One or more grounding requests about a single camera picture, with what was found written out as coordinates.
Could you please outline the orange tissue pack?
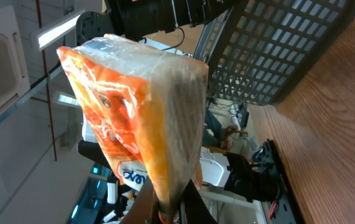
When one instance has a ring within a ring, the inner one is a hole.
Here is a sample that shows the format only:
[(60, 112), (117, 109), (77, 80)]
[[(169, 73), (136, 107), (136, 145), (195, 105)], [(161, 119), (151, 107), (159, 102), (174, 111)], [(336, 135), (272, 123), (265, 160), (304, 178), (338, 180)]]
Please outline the orange tissue pack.
[(151, 181), (171, 220), (200, 160), (207, 64), (114, 34), (57, 55), (116, 177)]

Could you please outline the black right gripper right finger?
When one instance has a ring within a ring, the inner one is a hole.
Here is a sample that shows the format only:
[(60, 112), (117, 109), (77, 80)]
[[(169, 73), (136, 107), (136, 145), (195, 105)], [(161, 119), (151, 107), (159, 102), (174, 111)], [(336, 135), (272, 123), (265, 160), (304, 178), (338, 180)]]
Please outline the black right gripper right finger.
[(187, 224), (217, 224), (208, 211), (199, 191), (190, 180), (181, 196), (184, 203), (185, 223)]

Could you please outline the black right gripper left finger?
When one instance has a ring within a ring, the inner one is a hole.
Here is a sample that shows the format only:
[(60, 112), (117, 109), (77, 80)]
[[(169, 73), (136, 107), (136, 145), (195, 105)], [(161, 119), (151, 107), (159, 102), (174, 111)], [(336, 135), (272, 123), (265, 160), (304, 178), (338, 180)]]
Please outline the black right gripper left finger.
[(135, 202), (121, 224), (155, 223), (155, 190), (150, 179), (146, 180)]

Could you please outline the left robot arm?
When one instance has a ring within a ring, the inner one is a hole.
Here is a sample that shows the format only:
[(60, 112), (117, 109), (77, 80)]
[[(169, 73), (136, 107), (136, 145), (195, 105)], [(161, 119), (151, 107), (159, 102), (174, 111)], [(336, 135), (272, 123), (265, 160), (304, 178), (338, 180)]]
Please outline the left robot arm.
[(109, 0), (103, 13), (85, 12), (76, 22), (76, 44), (105, 34), (124, 35), (139, 41), (144, 36), (174, 31), (180, 26), (209, 24), (240, 0)]

